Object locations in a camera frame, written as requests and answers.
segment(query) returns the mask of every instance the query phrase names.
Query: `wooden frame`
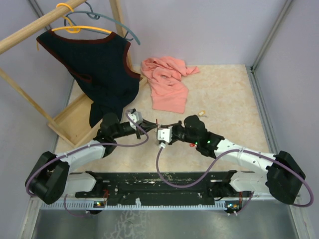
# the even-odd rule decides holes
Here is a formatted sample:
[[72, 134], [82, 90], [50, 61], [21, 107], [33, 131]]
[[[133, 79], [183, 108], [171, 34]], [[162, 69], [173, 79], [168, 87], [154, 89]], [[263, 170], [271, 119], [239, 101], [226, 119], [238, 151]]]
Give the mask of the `wooden frame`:
[[[72, 8], [76, 8], [86, 0], [69, 0], [66, 3]], [[121, 12], [120, 0], [109, 0], [115, 20], [123, 23], [123, 15]], [[0, 54], [11, 49], [18, 43], [30, 37], [34, 33], [43, 29], [53, 21], [62, 17], [70, 10], [65, 6], [59, 6], [29, 25], [23, 27], [14, 34], [0, 41]], [[124, 37], [124, 30], [117, 25], [117, 32]], [[127, 62], [132, 69], [131, 57], [128, 53]], [[89, 114], [92, 101], [82, 94], [70, 105], [68, 105], [61, 113], [52, 118], [36, 101], [34, 101], [19, 85], [15, 82], [3, 69], [0, 68], [0, 76], [7, 81], [22, 97], [24, 97], [40, 114], [48, 120], [48, 126], [63, 138], [72, 147], [78, 147], [90, 141], [99, 128], [100, 123], [93, 128], [89, 126]], [[147, 83], [146, 78], [140, 81], [140, 88]]]

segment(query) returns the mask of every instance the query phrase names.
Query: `red trim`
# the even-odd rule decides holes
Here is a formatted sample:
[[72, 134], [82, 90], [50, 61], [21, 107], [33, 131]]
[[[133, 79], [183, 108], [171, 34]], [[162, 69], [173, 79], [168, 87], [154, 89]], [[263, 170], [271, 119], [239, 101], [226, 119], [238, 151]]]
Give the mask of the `red trim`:
[[[66, 41], [66, 42], [71, 42], [71, 43], [90, 43], [90, 44], [95, 44], [95, 43], [105, 43], [105, 42], [108, 42], [110, 40], [112, 40], [115, 36], [116, 36], [116, 33], [114, 32], [111, 32], [110, 35], [108, 35], [107, 37], [105, 38], [102, 38], [102, 39], [95, 39], [95, 40], [78, 40], [78, 39], [68, 39], [68, 38], [64, 38], [62, 36], [59, 36], [57, 35], [54, 31], [52, 30], [48, 30], [48, 33], [50, 33], [52, 36], [56, 37], [56, 38], [59, 38], [63, 41]], [[54, 51], [52, 51], [48, 46], [46, 46], [41, 40], [39, 40], [39, 37], [37, 37], [36, 39], [40, 45], [45, 49], [47, 50], [52, 56], [54, 56], [59, 62], [61, 62], [65, 67], [66, 69], [71, 72], [73, 75], [77, 76], [78, 78], [80, 78], [81, 80], [85, 81], [85, 82], [88, 82], [88, 83], [91, 83], [92, 82], [92, 77], [89, 75], [89, 74], [79, 74], [77, 72], [75, 72], [68, 64], [66, 64], [66, 62], [64, 62]], [[127, 58], [127, 54], [128, 54], [128, 51], [129, 51], [129, 47], [130, 47], [131, 43], [130, 42], [127, 42], [126, 45], [125, 45], [125, 48], [124, 48], [124, 53], [123, 53], [123, 65], [124, 65], [124, 69], [126, 71], [126, 73], [130, 76], [130, 77], [133, 77], [133, 78], [137, 78], [137, 79], [140, 79], [140, 74], [132, 71], [128, 65], [127, 65], [127, 61], [126, 61], [126, 58]]]
[[124, 54], [123, 54], [123, 64], [124, 64], [124, 69], [126, 71], [126, 73], [133, 77], [133, 78], [137, 78], [140, 79], [141, 75], [139, 73], [136, 73], [134, 71], [132, 71], [129, 67], [128, 67], [128, 63], [126, 61], [127, 55], [128, 55], [128, 51], [129, 51], [129, 47], [130, 47], [131, 43], [127, 42], [124, 48]]
[[68, 64], [66, 64], [54, 51], [51, 50], [51, 48], [49, 48], [48, 46], [46, 46], [40, 39], [39, 37], [36, 38], [37, 42], [40, 43], [41, 46], [43, 46], [43, 48], [45, 50], [47, 50], [52, 56], [54, 56], [59, 62], [61, 62], [66, 69], [71, 72], [73, 75], [77, 76], [78, 78], [80, 78], [82, 81], [85, 81], [87, 83], [91, 83], [92, 82], [92, 77], [89, 74], [78, 74], [77, 72], [75, 72]]
[[64, 38], [62, 36], [59, 36], [57, 35], [54, 31], [52, 30], [48, 30], [48, 33], [50, 33], [52, 36], [56, 37], [56, 38], [59, 38], [63, 41], [66, 41], [66, 42], [71, 42], [71, 43], [90, 43], [90, 44], [96, 44], [96, 43], [105, 43], [105, 42], [108, 42], [110, 40], [112, 40], [115, 36], [116, 36], [116, 33], [114, 32], [111, 32], [110, 35], [108, 35], [107, 37], [105, 38], [102, 38], [102, 39], [93, 39], [93, 40], [82, 40], [82, 39], [68, 39], [68, 38]]

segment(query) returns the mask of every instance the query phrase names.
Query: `clothes hanger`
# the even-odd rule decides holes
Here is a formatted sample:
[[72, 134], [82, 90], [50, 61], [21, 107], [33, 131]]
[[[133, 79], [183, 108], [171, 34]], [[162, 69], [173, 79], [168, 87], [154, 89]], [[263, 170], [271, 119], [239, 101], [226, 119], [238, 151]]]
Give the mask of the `clothes hanger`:
[[[72, 12], [74, 12], [73, 8], [70, 7], [68, 4], [66, 3], [59, 3], [56, 7], [59, 6], [66, 6], [67, 8], [69, 8]], [[61, 27], [56, 27], [54, 29], [52, 29], [51, 31], [58, 31], [58, 30], [62, 30], [65, 29], [67, 32], [69, 33], [78, 33], [80, 32], [81, 29], [93, 29], [93, 30], [98, 30], [98, 31], [102, 31], [102, 32], [106, 32], [106, 33], [112, 33], [110, 30], [107, 29], [103, 29], [100, 27], [95, 27], [95, 26], [77, 26], [77, 25], [73, 25], [72, 22], [70, 20], [68, 20], [67, 17], [63, 16], [63, 18], [65, 20], [67, 20], [70, 24], [70, 26], [61, 26]]]
[[[105, 19], [107, 19], [107, 20], [110, 20], [110, 21], [114, 22], [115, 24], [118, 24], [118, 25], [120, 25], [121, 27], [123, 27], [123, 28], [127, 31], [126, 34], [125, 34], [125, 36], [124, 36], [125, 39], [126, 39], [126, 37], [127, 37], [127, 35], [128, 35], [129, 33], [132, 35], [133, 38], [131, 38], [131, 39], [126, 39], [126, 40], [132, 41], [132, 40], [134, 39], [134, 40], [137, 42], [138, 45], [141, 44], [141, 42], [140, 42], [140, 40], [138, 39], [138, 37], [137, 37], [127, 26], [125, 26], [124, 24], [122, 24], [122, 23], [119, 22], [119, 21], [114, 20], [113, 18], [110, 18], [110, 17], [108, 17], [108, 16], [105, 16], [105, 15], [102, 15], [102, 14], [99, 14], [99, 13], [96, 13], [96, 12], [93, 12], [92, 6], [91, 6], [88, 2], [85, 2], [85, 4], [89, 6], [90, 12], [89, 12], [89, 11], [71, 11], [71, 12], [69, 12], [68, 14], [65, 15], [65, 17], [68, 18], [68, 19], [72, 22], [73, 25], [76, 25], [76, 23], [69, 17], [69, 15], [71, 15], [71, 14], [84, 13], [84, 14], [87, 14], [91, 19], [94, 19], [94, 20], [98, 20], [98, 19], [100, 19], [100, 17], [103, 17], [103, 18], [105, 18]], [[64, 19], [64, 26], [66, 26], [66, 21], [68, 21], [69, 25], [71, 25], [71, 24], [70, 24], [70, 21], [69, 21], [68, 19]], [[102, 33], [102, 34], [106, 34], [106, 33], [104, 33], [104, 32], [99, 32], [99, 31], [91, 30], [91, 29], [85, 29], [85, 30], [87, 30], [87, 31], [92, 31], [92, 32], [98, 32], [98, 33]]]

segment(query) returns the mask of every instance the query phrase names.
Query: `yellow hanger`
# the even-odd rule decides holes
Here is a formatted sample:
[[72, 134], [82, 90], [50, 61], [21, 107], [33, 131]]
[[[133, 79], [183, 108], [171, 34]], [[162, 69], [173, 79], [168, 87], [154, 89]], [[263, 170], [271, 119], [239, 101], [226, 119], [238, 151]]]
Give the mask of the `yellow hanger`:
[[[100, 28], [100, 27], [95, 27], [95, 26], [61, 26], [61, 27], [54, 28], [51, 31], [57, 31], [57, 30], [62, 30], [62, 29], [65, 29], [65, 30], [68, 30], [68, 29], [81, 29], [81, 28], [93, 29], [93, 30], [107, 32], [107, 33], [112, 33], [111, 31], [109, 31], [107, 29]], [[70, 32], [70, 33], [78, 33], [79, 31], [76, 31], [76, 30], [70, 31], [69, 30], [68, 32]]]
[[[72, 12], [74, 12], [73, 8], [70, 5], [66, 4], [66, 3], [63, 3], [63, 2], [59, 3], [56, 7], [59, 7], [59, 6], [66, 6]], [[63, 16], [63, 18], [68, 21], [70, 26], [56, 27], [56, 28], [52, 29], [52, 31], [65, 29], [69, 33], [78, 33], [78, 32], [81, 31], [82, 28], [85, 28], [85, 29], [93, 29], [93, 30], [103, 31], [103, 32], [106, 32], [106, 33], [112, 33], [111, 31], [109, 31], [107, 29], [103, 29], [103, 28], [95, 27], [95, 26], [74, 26], [68, 17]]]

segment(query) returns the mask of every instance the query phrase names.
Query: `pink cloth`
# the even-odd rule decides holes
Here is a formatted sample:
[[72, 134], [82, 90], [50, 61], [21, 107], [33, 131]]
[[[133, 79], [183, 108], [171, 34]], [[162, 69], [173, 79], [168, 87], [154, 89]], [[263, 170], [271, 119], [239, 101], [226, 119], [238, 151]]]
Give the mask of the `pink cloth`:
[[153, 109], [184, 113], [188, 88], [181, 77], [199, 72], [197, 66], [187, 67], [183, 60], [171, 56], [151, 57], [142, 62], [141, 71], [152, 89]]

